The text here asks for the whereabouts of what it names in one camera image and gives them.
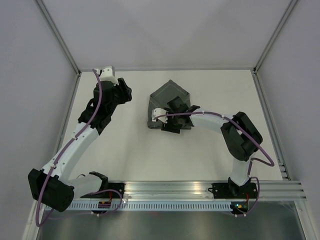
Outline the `grey cloth napkin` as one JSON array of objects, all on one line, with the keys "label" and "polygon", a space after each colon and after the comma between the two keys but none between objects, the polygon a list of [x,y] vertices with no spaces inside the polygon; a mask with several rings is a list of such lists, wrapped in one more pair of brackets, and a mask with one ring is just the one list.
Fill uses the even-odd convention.
[{"label": "grey cloth napkin", "polygon": [[155,108],[168,108],[167,102],[175,97],[180,97],[184,104],[188,107],[191,106],[190,93],[171,79],[150,95],[147,110],[147,127],[149,129],[160,130],[162,126],[161,121],[152,121],[152,110]]}]

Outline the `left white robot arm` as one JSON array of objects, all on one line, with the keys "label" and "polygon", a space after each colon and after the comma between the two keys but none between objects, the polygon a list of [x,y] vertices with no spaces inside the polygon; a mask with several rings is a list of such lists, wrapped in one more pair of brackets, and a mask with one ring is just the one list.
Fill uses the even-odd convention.
[{"label": "left white robot arm", "polygon": [[103,80],[93,90],[93,98],[81,113],[74,133],[59,152],[40,170],[32,169],[28,182],[32,197],[58,211],[65,211],[75,198],[104,198],[109,193],[108,177],[96,171],[84,177],[69,177],[81,156],[111,122],[116,107],[132,100],[132,89],[123,78],[118,84]]}]

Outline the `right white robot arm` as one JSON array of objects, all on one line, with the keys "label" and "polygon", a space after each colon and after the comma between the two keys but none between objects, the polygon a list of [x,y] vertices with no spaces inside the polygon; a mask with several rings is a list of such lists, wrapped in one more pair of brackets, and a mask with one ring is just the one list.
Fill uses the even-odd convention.
[{"label": "right white robot arm", "polygon": [[212,183],[208,191],[215,199],[254,199],[258,186],[250,179],[251,157],[263,138],[249,117],[239,111],[230,116],[209,112],[200,106],[187,106],[180,97],[169,101],[167,108],[152,111],[152,120],[162,123],[163,131],[179,134],[186,127],[201,127],[222,134],[233,157],[232,172],[227,182]]}]

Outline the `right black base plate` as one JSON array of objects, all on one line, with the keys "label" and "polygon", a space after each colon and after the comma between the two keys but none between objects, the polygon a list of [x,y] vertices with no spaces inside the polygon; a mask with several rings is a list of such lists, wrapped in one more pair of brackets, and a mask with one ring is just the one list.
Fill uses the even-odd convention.
[{"label": "right black base plate", "polygon": [[213,194],[214,199],[255,199],[258,196],[258,187],[250,180],[244,185],[238,186],[230,182],[214,182],[207,189]]}]

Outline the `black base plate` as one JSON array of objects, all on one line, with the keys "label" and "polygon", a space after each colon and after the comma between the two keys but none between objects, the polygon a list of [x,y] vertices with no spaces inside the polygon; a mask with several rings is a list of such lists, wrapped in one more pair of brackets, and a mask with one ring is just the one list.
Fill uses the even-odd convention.
[{"label": "black base plate", "polygon": [[250,180],[244,185],[238,186],[230,182],[214,182],[207,189],[213,194],[214,199],[255,199],[258,196],[258,187]]},{"label": "black base plate", "polygon": [[108,186],[101,188],[98,193],[86,194],[81,196],[81,199],[120,199],[124,196],[125,183],[111,182]]}]

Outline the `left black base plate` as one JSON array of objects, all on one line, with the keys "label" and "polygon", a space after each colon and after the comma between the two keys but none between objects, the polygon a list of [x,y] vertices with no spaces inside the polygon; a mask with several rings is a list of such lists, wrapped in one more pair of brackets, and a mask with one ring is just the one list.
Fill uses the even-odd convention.
[{"label": "left black base plate", "polygon": [[86,194],[81,196],[81,199],[120,199],[124,196],[125,183],[111,182],[108,186],[101,188],[98,193]]}]

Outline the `right aluminium frame post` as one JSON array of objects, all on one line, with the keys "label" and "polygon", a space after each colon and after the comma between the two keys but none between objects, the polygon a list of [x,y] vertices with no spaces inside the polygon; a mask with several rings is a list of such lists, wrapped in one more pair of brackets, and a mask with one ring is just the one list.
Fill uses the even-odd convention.
[{"label": "right aluminium frame post", "polygon": [[286,23],[288,22],[289,18],[291,17],[292,13],[294,12],[295,8],[297,7],[299,0],[290,0],[287,7],[285,8],[280,20],[278,21],[274,31],[272,32],[266,46],[264,47],[260,57],[258,58],[255,66],[252,68],[252,72],[256,75],[259,69],[262,67],[266,57],[268,56],[270,50],[272,49],[273,45],[275,44],[277,38],[280,36],[283,28],[285,27]]}]

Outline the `aluminium frame post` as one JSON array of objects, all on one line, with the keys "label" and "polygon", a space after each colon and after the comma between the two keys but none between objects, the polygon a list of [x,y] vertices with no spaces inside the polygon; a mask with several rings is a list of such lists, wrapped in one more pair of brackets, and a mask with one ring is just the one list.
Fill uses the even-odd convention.
[{"label": "aluminium frame post", "polygon": [[56,42],[58,43],[62,53],[64,54],[67,62],[75,72],[77,76],[81,74],[81,70],[79,69],[76,61],[74,60],[61,32],[59,31],[50,11],[48,10],[45,2],[43,0],[34,0],[35,5],[37,6],[39,12],[41,13],[44,21],[46,22],[47,26],[49,27],[50,31],[52,32]]},{"label": "aluminium frame post", "polygon": [[299,0],[290,0],[287,7],[285,8],[280,20],[278,21],[274,31],[272,32],[266,46],[264,47],[260,57],[258,58],[255,66],[252,68],[252,72],[256,75],[259,69],[262,67],[266,57],[268,56],[270,50],[272,49],[273,45],[275,44],[277,38],[280,36],[283,28],[285,27],[286,23],[288,22],[289,18],[291,17],[292,13],[294,12],[295,8],[297,7]]}]

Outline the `left aluminium frame post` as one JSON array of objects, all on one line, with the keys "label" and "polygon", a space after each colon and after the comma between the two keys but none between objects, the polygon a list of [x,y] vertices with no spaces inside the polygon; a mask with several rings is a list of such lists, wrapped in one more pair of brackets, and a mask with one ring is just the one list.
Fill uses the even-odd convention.
[{"label": "left aluminium frame post", "polygon": [[49,27],[50,31],[52,32],[56,42],[58,43],[62,53],[64,54],[67,62],[75,72],[77,76],[81,74],[81,70],[79,69],[76,61],[74,60],[61,32],[59,31],[50,11],[48,10],[45,2],[43,0],[34,0],[35,5],[37,6],[39,12],[41,13],[44,21],[46,22],[47,26]]}]

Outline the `aluminium mounting rail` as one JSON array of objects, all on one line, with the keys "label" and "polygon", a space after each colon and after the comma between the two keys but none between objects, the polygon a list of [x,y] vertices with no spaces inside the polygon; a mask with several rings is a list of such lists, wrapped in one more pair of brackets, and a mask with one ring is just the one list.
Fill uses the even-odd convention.
[{"label": "aluminium mounting rail", "polygon": [[[216,201],[217,181],[124,181],[121,190],[130,201]],[[295,180],[260,180],[260,201],[305,201],[303,185]]]}]

